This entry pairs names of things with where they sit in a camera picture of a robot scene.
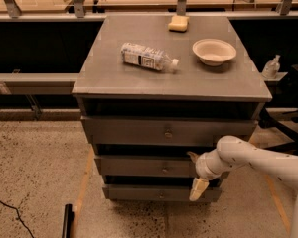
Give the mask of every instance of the drawer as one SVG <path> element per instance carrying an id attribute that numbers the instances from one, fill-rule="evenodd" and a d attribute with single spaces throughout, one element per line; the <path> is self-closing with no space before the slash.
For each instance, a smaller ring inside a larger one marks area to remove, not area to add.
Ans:
<path id="1" fill-rule="evenodd" d="M 182 177 L 196 176 L 195 164 L 190 158 L 159 156 L 100 156 L 95 162 L 101 175 Z"/>
<path id="2" fill-rule="evenodd" d="M 111 200 L 189 201 L 190 189 L 185 186 L 104 185 L 105 198 Z M 207 188 L 198 202 L 216 202 L 221 195 L 217 187 Z"/>
<path id="3" fill-rule="evenodd" d="M 248 139 L 256 122 L 232 119 L 168 119 L 83 116 L 92 144 L 212 146 L 221 136 Z"/>

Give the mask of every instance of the concrete floor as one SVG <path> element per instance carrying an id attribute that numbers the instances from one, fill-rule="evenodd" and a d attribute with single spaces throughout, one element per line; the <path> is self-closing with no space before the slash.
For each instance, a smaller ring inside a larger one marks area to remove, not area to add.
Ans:
<path id="1" fill-rule="evenodd" d="M 19 208 L 36 238 L 62 236 L 67 203 L 80 212 L 78 238 L 288 237 L 295 192 L 278 180 L 268 183 L 250 167 L 230 173 L 214 203 L 110 201 L 94 163 L 88 167 L 90 145 L 79 115 L 31 119 L 31 114 L 0 113 L 0 200 Z M 298 124 L 285 123 L 298 130 Z M 276 129 L 257 128 L 251 138 L 257 147 L 289 141 Z M 0 237 L 31 237 L 16 211 L 2 204 Z"/>

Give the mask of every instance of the sponge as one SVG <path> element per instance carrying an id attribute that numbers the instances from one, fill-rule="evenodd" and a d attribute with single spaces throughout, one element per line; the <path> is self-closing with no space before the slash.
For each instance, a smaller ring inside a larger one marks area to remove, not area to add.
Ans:
<path id="1" fill-rule="evenodd" d="M 175 15 L 172 17 L 171 22 L 168 24 L 170 31 L 186 32 L 188 28 L 189 17 Z"/>

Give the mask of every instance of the bottle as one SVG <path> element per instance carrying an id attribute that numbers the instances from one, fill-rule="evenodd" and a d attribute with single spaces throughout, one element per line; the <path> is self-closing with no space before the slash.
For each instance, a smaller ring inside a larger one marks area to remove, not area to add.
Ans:
<path id="1" fill-rule="evenodd" d="M 121 47 L 122 60 L 126 63 L 155 69 L 162 72 L 176 72 L 178 59 L 170 59 L 164 51 L 150 47 L 124 43 Z"/>
<path id="2" fill-rule="evenodd" d="M 280 55 L 276 55 L 276 57 L 273 60 L 270 60 L 266 64 L 264 70 L 261 73 L 264 77 L 269 79 L 276 77 L 276 74 L 280 68 L 279 58 L 280 58 Z"/>

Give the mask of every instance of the bowl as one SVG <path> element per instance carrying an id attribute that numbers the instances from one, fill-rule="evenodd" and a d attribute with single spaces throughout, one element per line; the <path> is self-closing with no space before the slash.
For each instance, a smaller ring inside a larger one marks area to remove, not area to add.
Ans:
<path id="1" fill-rule="evenodd" d="M 193 44 L 192 50 L 208 66 L 220 66 L 236 57 L 235 47 L 217 39 L 199 40 Z"/>

